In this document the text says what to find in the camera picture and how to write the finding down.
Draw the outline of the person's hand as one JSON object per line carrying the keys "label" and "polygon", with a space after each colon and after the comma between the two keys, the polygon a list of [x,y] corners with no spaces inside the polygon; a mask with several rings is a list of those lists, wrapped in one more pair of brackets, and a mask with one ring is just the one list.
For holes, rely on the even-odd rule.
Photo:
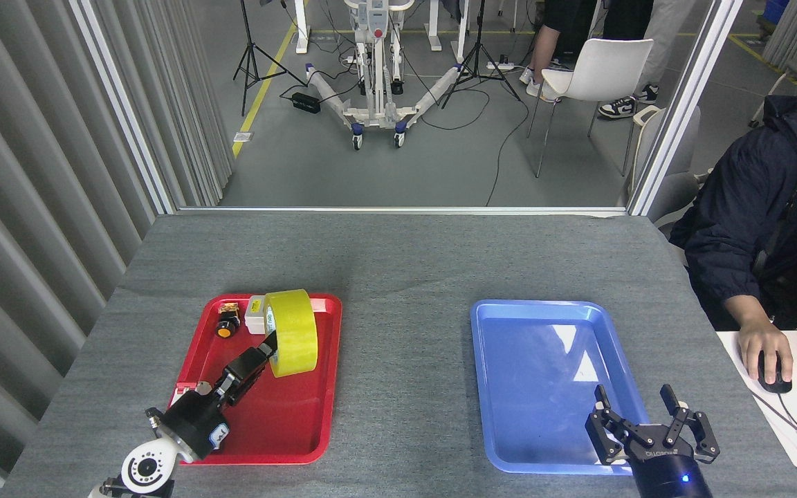
{"label": "person's hand", "polygon": [[746,371],[753,380],[758,378],[759,358],[763,359],[766,382],[793,380],[793,354],[787,335],[768,319],[752,319],[740,330],[740,354]]}

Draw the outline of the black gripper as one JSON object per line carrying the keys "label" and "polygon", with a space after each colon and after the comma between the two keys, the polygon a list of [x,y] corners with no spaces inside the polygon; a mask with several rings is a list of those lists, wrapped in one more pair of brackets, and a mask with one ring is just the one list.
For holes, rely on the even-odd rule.
{"label": "black gripper", "polygon": [[239,403],[276,350],[277,335],[272,332],[259,346],[246,349],[224,367],[215,392],[187,391],[165,410],[161,431],[178,445],[185,460],[203,460],[221,448],[230,434],[221,407]]}
{"label": "black gripper", "polygon": [[[629,420],[617,415],[604,385],[597,385],[596,402],[585,422],[596,456],[601,465],[628,460],[642,497],[711,497],[696,462],[712,463],[720,454],[711,422],[703,411],[678,400],[671,385],[662,385],[660,395],[672,422],[662,438],[644,437]],[[679,437],[684,427],[695,436],[693,446]]]}

